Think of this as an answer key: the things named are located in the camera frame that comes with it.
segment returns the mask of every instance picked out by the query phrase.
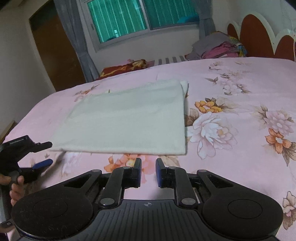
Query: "headboard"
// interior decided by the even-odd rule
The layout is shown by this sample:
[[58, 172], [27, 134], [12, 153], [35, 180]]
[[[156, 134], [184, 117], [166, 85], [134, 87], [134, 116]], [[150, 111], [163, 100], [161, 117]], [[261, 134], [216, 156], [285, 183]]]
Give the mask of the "headboard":
[[248, 57], [283, 58], [294, 61], [293, 31], [282, 30], [275, 36], [268, 21], [259, 13], [245, 16], [241, 26], [232, 21], [227, 32], [240, 40], [248, 51]]

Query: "window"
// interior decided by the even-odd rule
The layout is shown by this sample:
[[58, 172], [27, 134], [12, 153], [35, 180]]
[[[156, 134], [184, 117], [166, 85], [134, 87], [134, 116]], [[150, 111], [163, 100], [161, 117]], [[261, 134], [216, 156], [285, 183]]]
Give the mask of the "window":
[[81, 0], [96, 50], [176, 25], [197, 23], [191, 0]]

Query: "white towel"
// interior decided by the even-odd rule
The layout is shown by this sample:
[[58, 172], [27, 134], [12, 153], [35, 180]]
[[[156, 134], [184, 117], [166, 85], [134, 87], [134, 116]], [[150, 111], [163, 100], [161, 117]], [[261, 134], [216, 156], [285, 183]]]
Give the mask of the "white towel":
[[52, 150], [185, 154], [188, 83], [164, 80], [79, 102], [52, 137]]

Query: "human hand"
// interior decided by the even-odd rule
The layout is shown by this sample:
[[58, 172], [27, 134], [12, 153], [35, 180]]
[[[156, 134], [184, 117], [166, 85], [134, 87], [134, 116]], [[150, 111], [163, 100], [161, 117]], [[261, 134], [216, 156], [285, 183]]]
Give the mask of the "human hand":
[[[11, 181], [11, 177], [4, 176], [0, 174], [0, 185], [8, 185]], [[9, 195], [11, 197], [11, 205], [14, 206], [15, 203], [20, 200], [24, 194], [24, 177], [19, 176], [17, 179], [17, 184], [12, 184], [11, 191], [9, 192]]]

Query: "circular pad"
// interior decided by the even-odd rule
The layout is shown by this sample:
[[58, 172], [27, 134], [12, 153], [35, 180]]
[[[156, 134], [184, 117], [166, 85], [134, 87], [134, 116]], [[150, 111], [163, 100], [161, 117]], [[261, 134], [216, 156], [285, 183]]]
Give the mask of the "circular pad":
[[62, 239], [85, 228], [93, 215], [92, 204], [77, 190], [47, 188], [19, 200], [11, 217], [19, 232], [34, 239]]
[[228, 211], [237, 218], [252, 219], [262, 213], [262, 207], [255, 201], [238, 199], [229, 203]]
[[275, 200], [244, 187], [217, 189], [204, 203], [202, 216], [216, 232], [239, 240], [275, 235], [283, 221]]

